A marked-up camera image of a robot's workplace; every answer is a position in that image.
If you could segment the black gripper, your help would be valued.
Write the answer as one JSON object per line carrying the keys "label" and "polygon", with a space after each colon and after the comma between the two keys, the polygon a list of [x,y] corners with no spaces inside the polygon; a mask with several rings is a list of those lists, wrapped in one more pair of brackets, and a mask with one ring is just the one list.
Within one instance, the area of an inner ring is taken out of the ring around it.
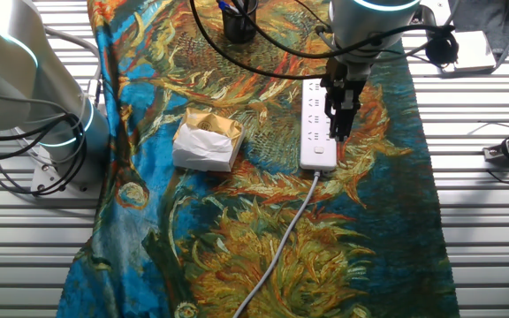
{"label": "black gripper", "polygon": [[327,61],[320,86],[325,89],[325,112],[330,119],[331,139],[345,141],[349,137],[367,80],[367,64],[346,64],[335,57]]}

